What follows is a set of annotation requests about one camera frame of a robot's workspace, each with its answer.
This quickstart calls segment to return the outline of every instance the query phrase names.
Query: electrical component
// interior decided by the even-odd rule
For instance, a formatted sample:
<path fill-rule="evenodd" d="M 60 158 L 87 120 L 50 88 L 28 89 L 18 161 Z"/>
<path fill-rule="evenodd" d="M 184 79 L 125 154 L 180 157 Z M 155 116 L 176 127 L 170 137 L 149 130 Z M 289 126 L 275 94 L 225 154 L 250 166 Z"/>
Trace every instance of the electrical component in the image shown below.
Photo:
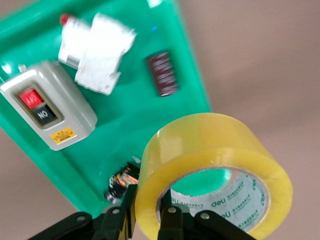
<path fill-rule="evenodd" d="M 45 61 L 6 81 L 0 92 L 55 151 L 86 137 L 97 116 L 58 62 Z"/>
<path fill-rule="evenodd" d="M 59 61 L 77 70 L 75 82 L 97 93 L 110 95 L 119 77 L 121 59 L 132 47 L 133 29 L 103 14 L 96 14 L 92 26 L 66 14 Z"/>
<path fill-rule="evenodd" d="M 129 185 L 138 184 L 140 169 L 130 162 L 122 166 L 117 175 L 109 180 L 109 187 L 104 191 L 105 199 L 111 204 L 116 204 L 126 194 Z"/>
<path fill-rule="evenodd" d="M 153 81 L 160 97 L 170 96 L 178 91 L 173 65 L 167 51 L 147 58 Z"/>

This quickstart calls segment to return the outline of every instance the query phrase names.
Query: clear adhesive tape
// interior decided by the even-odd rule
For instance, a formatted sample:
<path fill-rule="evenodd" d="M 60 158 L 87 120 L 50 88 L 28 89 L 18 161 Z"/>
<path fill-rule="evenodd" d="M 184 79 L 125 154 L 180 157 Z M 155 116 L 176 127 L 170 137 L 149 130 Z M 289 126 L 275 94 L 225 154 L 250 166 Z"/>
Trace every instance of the clear adhesive tape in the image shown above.
<path fill-rule="evenodd" d="M 135 214 L 149 239 L 157 239 L 160 200 L 171 186 L 212 169 L 230 172 L 226 184 L 196 196 L 171 189 L 172 202 L 189 207 L 192 215 L 214 211 L 258 240 L 284 221 L 293 200 L 286 172 L 242 122 L 199 113 L 160 129 L 144 150 Z M 205 179 L 198 175 L 195 186 L 202 184 Z"/>

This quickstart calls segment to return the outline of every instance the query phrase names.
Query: beige wall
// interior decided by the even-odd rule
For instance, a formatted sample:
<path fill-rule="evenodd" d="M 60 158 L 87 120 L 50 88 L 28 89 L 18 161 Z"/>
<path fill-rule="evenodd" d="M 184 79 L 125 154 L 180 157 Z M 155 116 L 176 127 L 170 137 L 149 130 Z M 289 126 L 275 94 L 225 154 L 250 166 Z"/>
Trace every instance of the beige wall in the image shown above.
<path fill-rule="evenodd" d="M 0 0 L 0 15 L 24 2 Z M 320 1 L 180 2 L 215 111 L 246 123 L 291 177 L 291 213 L 267 239 L 320 239 Z M 0 137 L 0 239 L 23 240 L 75 210 Z"/>

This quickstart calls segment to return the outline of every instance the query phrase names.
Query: red button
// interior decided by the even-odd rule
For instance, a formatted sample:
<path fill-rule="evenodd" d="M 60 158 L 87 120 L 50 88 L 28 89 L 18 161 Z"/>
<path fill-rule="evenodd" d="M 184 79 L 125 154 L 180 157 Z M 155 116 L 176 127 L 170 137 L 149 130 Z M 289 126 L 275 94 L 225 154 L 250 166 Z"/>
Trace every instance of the red button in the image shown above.
<path fill-rule="evenodd" d="M 44 102 L 39 93 L 34 88 L 19 94 L 21 100 L 29 109 L 33 109 Z"/>

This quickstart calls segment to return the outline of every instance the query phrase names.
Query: black on button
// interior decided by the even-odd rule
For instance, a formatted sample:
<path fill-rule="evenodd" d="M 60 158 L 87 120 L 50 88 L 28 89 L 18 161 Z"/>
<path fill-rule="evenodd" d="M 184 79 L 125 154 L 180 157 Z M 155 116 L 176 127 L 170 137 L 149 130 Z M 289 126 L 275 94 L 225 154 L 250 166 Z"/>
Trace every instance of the black on button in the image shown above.
<path fill-rule="evenodd" d="M 52 122 L 53 120 L 57 119 L 55 113 L 50 109 L 48 105 L 43 105 L 36 109 L 32 110 L 33 115 L 36 119 L 42 124 L 45 125 L 47 123 Z"/>

